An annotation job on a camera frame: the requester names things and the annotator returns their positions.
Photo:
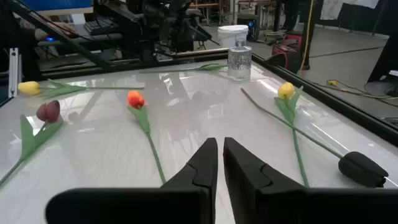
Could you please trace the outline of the white plastic bucket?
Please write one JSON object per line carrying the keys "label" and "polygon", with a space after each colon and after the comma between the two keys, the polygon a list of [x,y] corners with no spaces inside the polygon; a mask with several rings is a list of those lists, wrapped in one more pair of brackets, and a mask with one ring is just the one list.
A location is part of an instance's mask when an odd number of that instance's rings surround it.
{"label": "white plastic bucket", "polygon": [[230,25],[218,28],[218,39],[221,48],[235,46],[236,40],[247,40],[249,27],[247,25]]}

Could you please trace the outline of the orange artificial tulip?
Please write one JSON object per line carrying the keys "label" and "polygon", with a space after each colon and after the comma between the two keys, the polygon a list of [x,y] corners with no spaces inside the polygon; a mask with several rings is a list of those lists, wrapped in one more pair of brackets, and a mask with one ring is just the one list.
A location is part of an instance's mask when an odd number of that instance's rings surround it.
{"label": "orange artificial tulip", "polygon": [[143,130],[144,134],[146,135],[150,148],[152,150],[152,154],[157,166],[157,170],[159,172],[160,179],[163,184],[166,183],[165,175],[163,172],[163,168],[154,146],[154,142],[152,140],[152,136],[150,134],[150,122],[147,115],[147,110],[145,107],[145,99],[137,90],[131,90],[127,94],[127,103],[128,103],[128,110],[134,115],[135,119],[139,123],[139,126]]}

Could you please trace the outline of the black computer with blue light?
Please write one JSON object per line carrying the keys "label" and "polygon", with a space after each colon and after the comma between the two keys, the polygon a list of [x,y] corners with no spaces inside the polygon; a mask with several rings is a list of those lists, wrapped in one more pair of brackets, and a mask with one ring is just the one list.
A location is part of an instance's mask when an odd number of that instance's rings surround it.
{"label": "black computer with blue light", "polygon": [[247,40],[257,41],[259,38],[260,24],[257,16],[251,16],[249,14],[239,14],[237,18],[238,25],[247,25],[248,34]]}

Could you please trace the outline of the clear cut-glass vase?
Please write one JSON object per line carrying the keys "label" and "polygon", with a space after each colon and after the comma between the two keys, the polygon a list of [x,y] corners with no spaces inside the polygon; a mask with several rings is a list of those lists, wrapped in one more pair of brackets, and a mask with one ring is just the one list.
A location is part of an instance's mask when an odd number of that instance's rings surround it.
{"label": "clear cut-glass vase", "polygon": [[235,40],[235,46],[228,49],[228,75],[232,80],[246,80],[251,75],[252,48],[245,38]]}

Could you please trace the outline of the blue monitor screen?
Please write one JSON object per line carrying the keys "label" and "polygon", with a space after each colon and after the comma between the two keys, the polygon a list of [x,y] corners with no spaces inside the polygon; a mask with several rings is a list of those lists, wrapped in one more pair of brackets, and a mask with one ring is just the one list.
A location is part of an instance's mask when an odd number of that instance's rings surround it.
{"label": "blue monitor screen", "polygon": [[93,12],[92,0],[20,0],[31,9],[46,16],[84,14]]}

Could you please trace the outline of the black keyboard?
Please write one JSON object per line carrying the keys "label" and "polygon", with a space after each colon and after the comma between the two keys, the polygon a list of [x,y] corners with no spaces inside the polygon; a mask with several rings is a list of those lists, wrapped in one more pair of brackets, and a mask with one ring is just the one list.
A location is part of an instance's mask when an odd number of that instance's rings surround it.
{"label": "black keyboard", "polygon": [[97,19],[84,24],[85,30],[90,35],[102,35],[119,32],[119,26],[111,19]]}

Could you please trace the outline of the dark red artificial tulip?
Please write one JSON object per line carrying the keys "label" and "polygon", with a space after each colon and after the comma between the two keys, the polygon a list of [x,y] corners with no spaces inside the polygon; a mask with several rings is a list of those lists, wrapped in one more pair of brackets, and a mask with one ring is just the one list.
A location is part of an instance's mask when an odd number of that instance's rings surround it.
{"label": "dark red artificial tulip", "polygon": [[44,124],[37,134],[34,134],[33,127],[25,115],[20,116],[20,128],[22,137],[22,151],[19,160],[9,170],[9,172],[0,180],[0,188],[7,182],[11,175],[19,168],[21,164],[27,161],[38,148],[49,140],[64,124],[60,115],[60,103],[53,100],[50,103],[41,105],[36,117]]}

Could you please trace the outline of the green stem with leaf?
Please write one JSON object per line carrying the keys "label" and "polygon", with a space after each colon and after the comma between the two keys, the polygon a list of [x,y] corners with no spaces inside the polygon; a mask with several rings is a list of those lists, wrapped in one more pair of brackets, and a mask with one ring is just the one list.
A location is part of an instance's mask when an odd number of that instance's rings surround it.
{"label": "green stem with leaf", "polygon": [[191,71],[215,71],[228,67],[218,63],[210,63],[196,68],[178,69],[178,70],[146,70],[140,73],[172,73],[172,72],[191,72]]}

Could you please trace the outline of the red black equipment case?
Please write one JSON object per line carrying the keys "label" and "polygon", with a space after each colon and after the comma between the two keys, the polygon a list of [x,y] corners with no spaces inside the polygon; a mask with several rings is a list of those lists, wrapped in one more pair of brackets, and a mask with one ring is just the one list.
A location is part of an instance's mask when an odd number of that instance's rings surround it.
{"label": "red black equipment case", "polygon": [[286,32],[281,42],[273,46],[272,55],[268,62],[283,67],[292,73],[297,73],[302,61],[302,54],[300,53],[302,37],[300,31]]}

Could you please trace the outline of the black artificial tulip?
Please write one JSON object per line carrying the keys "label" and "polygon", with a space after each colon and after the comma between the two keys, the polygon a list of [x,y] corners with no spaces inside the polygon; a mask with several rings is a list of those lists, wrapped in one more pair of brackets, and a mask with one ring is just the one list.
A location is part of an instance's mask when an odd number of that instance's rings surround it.
{"label": "black artificial tulip", "polygon": [[348,177],[349,179],[353,180],[354,182],[361,184],[365,187],[370,188],[383,188],[384,184],[387,181],[389,176],[388,172],[384,170],[381,166],[375,163],[373,160],[365,156],[364,154],[356,151],[350,151],[345,155],[340,154],[337,151],[334,151],[330,147],[324,145],[320,141],[317,141],[313,137],[309,136],[308,134],[304,133],[300,129],[296,128],[292,123],[283,120],[276,114],[266,110],[261,105],[256,103],[254,99],[249,95],[249,93],[244,89],[241,88],[242,93],[248,98],[248,100],[254,104],[254,106],[261,110],[262,112],[268,114],[269,116],[275,118],[276,120],[280,121],[281,123],[285,124],[292,130],[293,140],[294,140],[294,147],[297,155],[298,164],[300,167],[300,173],[302,175],[302,179],[304,185],[309,187],[307,175],[305,173],[305,169],[302,162],[302,157],[300,153],[300,149],[297,142],[297,133],[300,133],[302,136],[309,139],[311,142],[315,143],[316,145],[322,147],[329,153],[333,154],[335,157],[339,159],[338,161],[338,169],[339,171]]}

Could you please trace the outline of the person's hand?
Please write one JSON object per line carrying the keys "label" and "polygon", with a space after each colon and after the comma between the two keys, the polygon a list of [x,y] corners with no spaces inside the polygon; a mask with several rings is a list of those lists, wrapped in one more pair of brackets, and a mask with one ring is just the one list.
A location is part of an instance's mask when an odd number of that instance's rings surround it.
{"label": "person's hand", "polygon": [[[65,34],[68,37],[74,37],[77,35],[76,30],[70,24],[64,22],[47,22],[47,24],[51,28]],[[34,37],[38,41],[43,41],[47,40],[47,38],[50,37],[50,34],[42,29],[35,29]]]}

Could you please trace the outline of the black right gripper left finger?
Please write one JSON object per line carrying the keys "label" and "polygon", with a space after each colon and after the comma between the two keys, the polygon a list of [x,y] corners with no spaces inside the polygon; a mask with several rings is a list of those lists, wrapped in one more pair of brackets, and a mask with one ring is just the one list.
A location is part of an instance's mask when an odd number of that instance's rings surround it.
{"label": "black right gripper left finger", "polygon": [[53,196],[47,224],[214,224],[218,144],[208,138],[159,188],[77,188]]}

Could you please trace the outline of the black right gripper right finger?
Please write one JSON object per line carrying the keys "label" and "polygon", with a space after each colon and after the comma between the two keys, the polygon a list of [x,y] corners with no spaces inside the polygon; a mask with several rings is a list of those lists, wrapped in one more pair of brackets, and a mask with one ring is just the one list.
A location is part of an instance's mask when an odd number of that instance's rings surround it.
{"label": "black right gripper right finger", "polygon": [[398,190],[306,188],[225,138],[236,224],[398,224]]}

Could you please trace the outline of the silver aluminium extrusion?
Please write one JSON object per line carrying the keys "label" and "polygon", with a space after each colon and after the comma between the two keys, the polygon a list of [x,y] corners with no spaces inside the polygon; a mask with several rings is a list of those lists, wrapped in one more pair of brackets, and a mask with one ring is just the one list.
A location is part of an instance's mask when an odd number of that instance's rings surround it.
{"label": "silver aluminium extrusion", "polygon": [[9,90],[8,97],[18,95],[18,84],[22,80],[22,57],[17,47],[9,49]]}

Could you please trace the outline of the yellow artificial tulip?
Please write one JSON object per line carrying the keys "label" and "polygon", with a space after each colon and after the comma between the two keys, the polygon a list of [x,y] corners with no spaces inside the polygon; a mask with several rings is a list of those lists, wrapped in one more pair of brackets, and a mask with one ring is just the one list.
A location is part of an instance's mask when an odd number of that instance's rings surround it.
{"label": "yellow artificial tulip", "polygon": [[284,118],[288,122],[289,125],[292,127],[292,136],[293,136],[293,142],[294,142],[294,148],[297,156],[297,161],[300,169],[300,174],[302,176],[302,180],[304,183],[304,186],[309,187],[308,183],[308,178],[307,174],[304,168],[298,140],[297,140],[297,133],[296,130],[294,129],[294,121],[295,121],[295,108],[297,101],[300,97],[302,91],[302,87],[298,89],[298,91],[295,91],[295,87],[293,84],[290,82],[285,82],[282,84],[279,89],[278,89],[278,96],[274,98],[274,101],[282,114],[284,115]]}
{"label": "yellow artificial tulip", "polygon": [[87,86],[78,86],[78,85],[70,85],[67,83],[60,83],[53,80],[49,80],[49,82],[53,85],[53,87],[44,87],[41,86],[38,82],[29,81],[22,82],[17,85],[17,88],[20,92],[23,92],[28,95],[37,95],[44,98],[51,98],[60,95],[67,95],[70,93],[75,93],[79,91],[85,90],[128,90],[127,98],[130,100],[140,100],[142,96],[139,93],[139,90],[144,89],[144,85],[134,86],[134,87],[87,87]]}

